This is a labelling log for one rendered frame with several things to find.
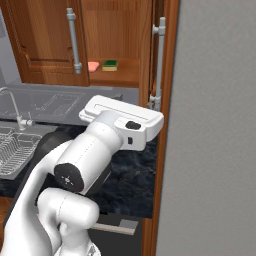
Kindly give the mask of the wooden cabinet door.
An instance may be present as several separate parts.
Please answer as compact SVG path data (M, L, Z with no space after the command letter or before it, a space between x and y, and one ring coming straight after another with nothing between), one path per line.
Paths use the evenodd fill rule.
M22 82L89 84L81 0L0 0L0 8ZM67 8L76 15L80 74L74 70Z
M159 111L164 115L168 114L170 105L179 4L180 0L165 0L164 15L162 16L166 18L166 32L162 64L161 106Z

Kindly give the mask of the green and yellow sponge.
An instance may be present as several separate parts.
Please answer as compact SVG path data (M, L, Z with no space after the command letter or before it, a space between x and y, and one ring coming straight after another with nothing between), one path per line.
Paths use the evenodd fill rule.
M103 71L116 71L118 67L117 60L105 60L102 65Z

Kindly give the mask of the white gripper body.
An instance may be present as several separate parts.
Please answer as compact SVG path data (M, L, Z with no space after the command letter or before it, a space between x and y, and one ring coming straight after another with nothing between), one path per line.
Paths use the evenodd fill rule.
M164 123L164 115L161 112L101 95L93 96L88 101L79 112L79 118L86 122L92 122L102 111L114 111L128 120L144 125L148 141L156 137Z

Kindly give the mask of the wooden wall cabinet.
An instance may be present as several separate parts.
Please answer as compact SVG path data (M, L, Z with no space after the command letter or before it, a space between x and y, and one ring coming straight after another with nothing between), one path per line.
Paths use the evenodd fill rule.
M152 26L164 15L165 0L81 0L87 65L98 62L89 72L89 84L103 88L139 90L141 106L154 92L158 36ZM116 71L103 71L105 60L117 60Z

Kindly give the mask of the dark base drawer front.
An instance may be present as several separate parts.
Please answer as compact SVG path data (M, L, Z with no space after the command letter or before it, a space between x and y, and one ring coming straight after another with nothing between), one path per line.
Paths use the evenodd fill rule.
M140 217L112 214L101 214L98 222L119 226L122 220L135 221L136 230L133 235L110 231L90 229L91 240L101 251L101 256L141 256L142 219Z

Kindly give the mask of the chrome sink tap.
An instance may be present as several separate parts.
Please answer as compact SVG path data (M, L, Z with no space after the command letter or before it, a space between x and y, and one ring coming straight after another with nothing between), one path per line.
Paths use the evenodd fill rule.
M15 109L15 113L16 113L16 120L17 120L17 123L18 123L19 130L24 131L27 127L34 126L35 122L31 118L24 119L20 115L20 112L19 112L17 104L16 104L16 100L15 100L15 97L14 97L12 91L7 87L2 87L2 88L0 88L0 94L3 93L3 92L7 92L11 97L11 100L12 100L12 103L13 103L13 106L14 106L14 109Z

